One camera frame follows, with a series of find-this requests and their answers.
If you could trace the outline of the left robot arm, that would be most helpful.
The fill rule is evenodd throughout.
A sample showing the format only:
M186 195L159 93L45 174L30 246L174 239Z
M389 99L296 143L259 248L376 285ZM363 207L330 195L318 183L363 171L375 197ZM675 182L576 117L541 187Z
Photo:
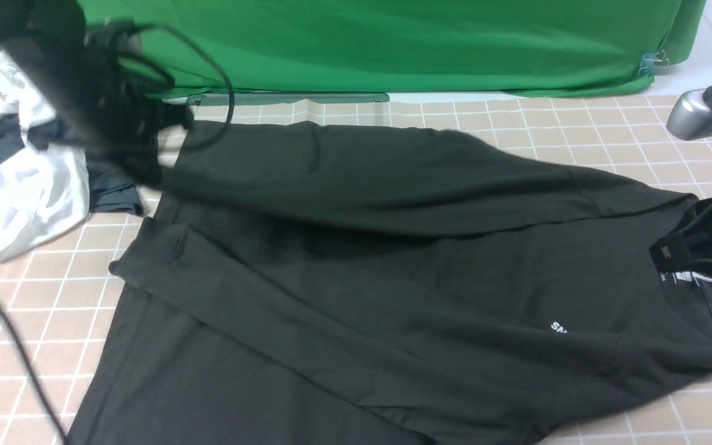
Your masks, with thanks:
M133 20L88 25L76 1L0 1L0 48L22 70L77 143L131 180L155 188L162 179L156 136L190 126L190 110L150 98L121 65L155 68L131 42L147 25Z

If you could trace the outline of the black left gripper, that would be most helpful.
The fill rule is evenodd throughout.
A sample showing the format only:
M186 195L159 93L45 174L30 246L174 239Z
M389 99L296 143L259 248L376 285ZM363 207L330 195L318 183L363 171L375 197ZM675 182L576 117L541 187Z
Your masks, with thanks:
M162 181L158 133L189 129L187 105L151 98L174 78L144 54L118 43L64 51L53 58L59 115L76 134L77 146L141 185Z

